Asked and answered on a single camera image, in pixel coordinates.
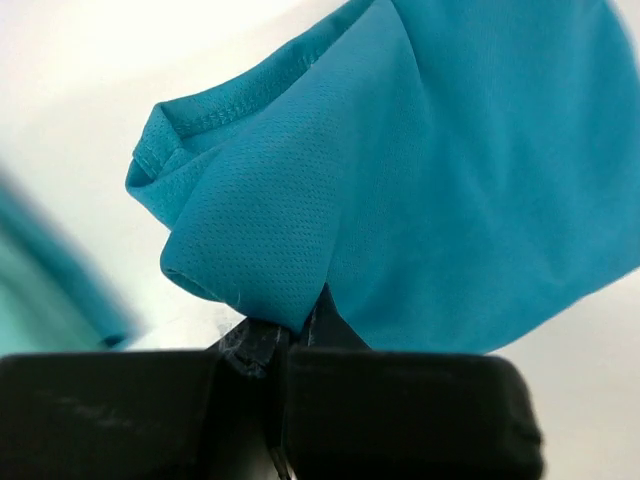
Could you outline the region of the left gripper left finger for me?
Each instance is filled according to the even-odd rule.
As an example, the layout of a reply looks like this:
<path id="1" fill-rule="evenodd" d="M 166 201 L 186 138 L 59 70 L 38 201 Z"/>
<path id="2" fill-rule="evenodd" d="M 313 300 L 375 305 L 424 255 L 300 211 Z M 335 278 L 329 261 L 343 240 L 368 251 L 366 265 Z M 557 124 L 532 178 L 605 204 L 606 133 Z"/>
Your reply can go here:
<path id="1" fill-rule="evenodd" d="M 5 479 L 283 479 L 265 427 L 287 330 L 253 319 L 200 350 L 1 361 Z"/>

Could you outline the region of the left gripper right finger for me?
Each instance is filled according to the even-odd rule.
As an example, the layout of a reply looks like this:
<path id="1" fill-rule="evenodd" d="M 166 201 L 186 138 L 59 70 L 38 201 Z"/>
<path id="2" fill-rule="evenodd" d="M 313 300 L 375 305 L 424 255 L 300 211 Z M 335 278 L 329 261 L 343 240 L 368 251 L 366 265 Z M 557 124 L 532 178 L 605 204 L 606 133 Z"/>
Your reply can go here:
<path id="1" fill-rule="evenodd" d="M 287 359 L 300 479 L 538 479 L 529 389 L 497 356 L 370 349 L 323 290 Z"/>

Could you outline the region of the dark teal t shirt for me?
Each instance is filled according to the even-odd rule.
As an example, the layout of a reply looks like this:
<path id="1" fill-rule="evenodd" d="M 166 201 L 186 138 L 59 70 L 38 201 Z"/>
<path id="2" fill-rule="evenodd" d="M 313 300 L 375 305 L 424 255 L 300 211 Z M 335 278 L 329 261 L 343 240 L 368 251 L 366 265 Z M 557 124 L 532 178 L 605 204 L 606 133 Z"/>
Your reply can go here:
<path id="1" fill-rule="evenodd" d="M 635 56 L 606 1 L 351 1 L 156 105 L 126 187 L 193 295 L 489 352 L 639 265 Z"/>

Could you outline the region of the turquoise t shirt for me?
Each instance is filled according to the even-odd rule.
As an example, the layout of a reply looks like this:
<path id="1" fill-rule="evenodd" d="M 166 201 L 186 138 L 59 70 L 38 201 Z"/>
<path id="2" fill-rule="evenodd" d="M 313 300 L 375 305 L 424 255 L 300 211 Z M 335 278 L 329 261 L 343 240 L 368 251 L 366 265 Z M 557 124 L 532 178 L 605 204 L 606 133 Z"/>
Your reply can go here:
<path id="1" fill-rule="evenodd" d="M 11 182 L 1 180 L 1 231 L 6 230 L 57 281 L 101 337 L 102 350 L 121 350 L 136 329 L 106 288 L 75 257 Z"/>

